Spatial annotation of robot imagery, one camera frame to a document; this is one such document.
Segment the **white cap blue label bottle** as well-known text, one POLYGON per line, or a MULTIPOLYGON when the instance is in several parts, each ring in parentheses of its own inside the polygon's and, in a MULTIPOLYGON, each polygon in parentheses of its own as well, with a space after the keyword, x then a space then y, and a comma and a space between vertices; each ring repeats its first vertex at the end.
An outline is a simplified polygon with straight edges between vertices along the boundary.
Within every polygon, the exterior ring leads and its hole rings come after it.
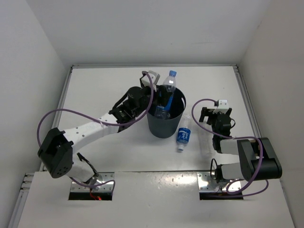
POLYGON ((188 145, 190 140, 190 124, 191 124, 191 116, 190 114, 185 114, 180 121, 180 125, 177 132, 177 150, 179 152, 184 151, 185 147, 188 145))

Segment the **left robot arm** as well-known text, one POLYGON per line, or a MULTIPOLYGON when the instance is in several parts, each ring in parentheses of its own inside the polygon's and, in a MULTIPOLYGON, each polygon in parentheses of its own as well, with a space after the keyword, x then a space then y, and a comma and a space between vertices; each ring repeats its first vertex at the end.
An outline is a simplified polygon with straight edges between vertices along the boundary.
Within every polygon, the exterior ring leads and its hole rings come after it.
POLYGON ((52 178, 66 175, 88 184, 98 174, 79 150, 102 137, 127 129, 134 124, 136 117, 151 107, 166 106, 172 95, 162 85, 156 89, 149 86, 131 87, 99 119, 67 130, 51 129, 40 146, 38 156, 52 178))

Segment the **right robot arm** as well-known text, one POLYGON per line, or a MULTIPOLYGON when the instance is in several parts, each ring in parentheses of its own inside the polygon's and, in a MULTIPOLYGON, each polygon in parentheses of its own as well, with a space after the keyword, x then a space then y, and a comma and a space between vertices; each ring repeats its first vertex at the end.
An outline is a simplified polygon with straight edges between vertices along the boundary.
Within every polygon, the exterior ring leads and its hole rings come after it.
POLYGON ((213 177, 217 182, 242 179, 250 181, 255 171, 255 180, 279 179, 283 174, 282 166, 270 140, 266 137, 256 139, 232 139, 230 135, 233 125, 229 108, 224 114, 215 109, 203 107, 199 122, 207 117, 207 125, 216 134, 212 138, 214 150, 221 154, 232 154, 239 157, 239 162, 232 164, 217 164, 213 177))

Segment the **clear unlabelled plastic bottle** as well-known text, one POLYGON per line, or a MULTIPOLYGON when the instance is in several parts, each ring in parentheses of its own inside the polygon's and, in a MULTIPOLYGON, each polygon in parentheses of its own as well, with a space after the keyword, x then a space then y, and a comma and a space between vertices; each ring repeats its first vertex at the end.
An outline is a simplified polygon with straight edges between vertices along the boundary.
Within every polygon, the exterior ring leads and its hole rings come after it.
POLYGON ((207 131, 200 129, 199 130, 199 145, 200 145, 200 151, 204 158, 209 159, 212 157, 212 137, 210 136, 210 133, 207 131))

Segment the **blue cap water bottle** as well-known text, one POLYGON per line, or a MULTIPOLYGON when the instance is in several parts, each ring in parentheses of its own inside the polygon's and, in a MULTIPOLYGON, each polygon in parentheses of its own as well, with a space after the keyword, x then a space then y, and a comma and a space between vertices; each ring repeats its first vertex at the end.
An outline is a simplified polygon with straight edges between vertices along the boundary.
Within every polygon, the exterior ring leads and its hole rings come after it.
MULTIPOLYGON (((175 78, 176 74, 177 74, 176 71, 171 70, 162 85, 174 86, 176 89, 176 78, 175 78)), ((170 119, 170 110, 164 110, 163 107, 158 106, 158 99, 156 103, 154 116, 163 120, 170 119)))

